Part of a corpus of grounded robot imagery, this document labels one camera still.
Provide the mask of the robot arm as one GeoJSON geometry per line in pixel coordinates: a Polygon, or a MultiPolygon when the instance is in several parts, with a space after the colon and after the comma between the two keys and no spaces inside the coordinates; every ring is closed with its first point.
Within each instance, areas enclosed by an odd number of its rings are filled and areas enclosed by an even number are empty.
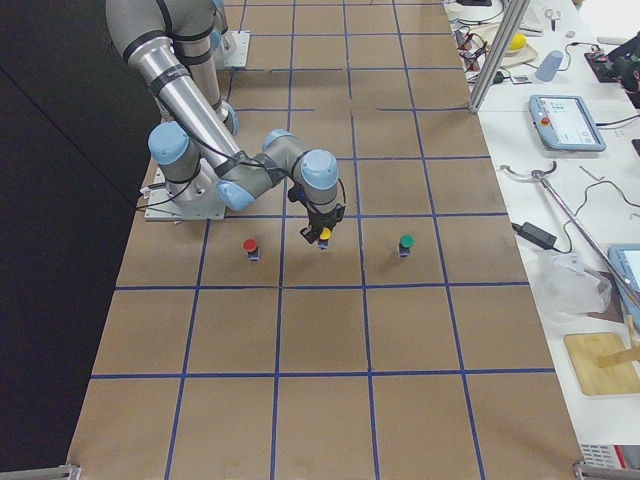
{"type": "Polygon", "coordinates": [[[237,118],[215,66],[216,50],[230,38],[222,2],[109,1],[105,12],[114,47],[170,117],[149,136],[170,202],[184,206],[214,191],[239,212],[289,178],[289,201],[308,215],[301,236],[326,247],[345,210],[337,160],[282,129],[254,157],[238,145],[237,118]]]}

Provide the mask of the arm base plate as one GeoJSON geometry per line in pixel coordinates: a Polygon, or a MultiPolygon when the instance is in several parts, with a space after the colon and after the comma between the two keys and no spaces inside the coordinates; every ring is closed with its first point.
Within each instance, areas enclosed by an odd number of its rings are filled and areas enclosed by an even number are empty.
{"type": "Polygon", "coordinates": [[[183,185],[167,183],[159,167],[154,171],[154,183],[159,188],[153,188],[146,193],[149,208],[144,208],[144,216],[148,221],[199,221],[223,220],[226,207],[219,199],[215,186],[218,177],[211,166],[201,160],[200,173],[192,180],[185,192],[175,200],[170,198],[177,195],[183,185]]]}
{"type": "Polygon", "coordinates": [[[249,31],[227,31],[221,39],[219,66],[224,69],[244,69],[247,65],[250,37],[249,31]]]}

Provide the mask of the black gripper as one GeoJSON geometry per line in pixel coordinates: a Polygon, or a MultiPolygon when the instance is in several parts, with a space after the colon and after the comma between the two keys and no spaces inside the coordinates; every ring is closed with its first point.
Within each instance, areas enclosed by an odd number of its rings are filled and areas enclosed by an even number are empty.
{"type": "Polygon", "coordinates": [[[314,244],[318,241],[318,231],[324,228],[324,239],[330,240],[336,224],[341,222],[345,213],[345,206],[337,203],[334,208],[322,213],[317,206],[312,203],[306,205],[309,224],[302,228],[299,233],[309,243],[314,244]]]}

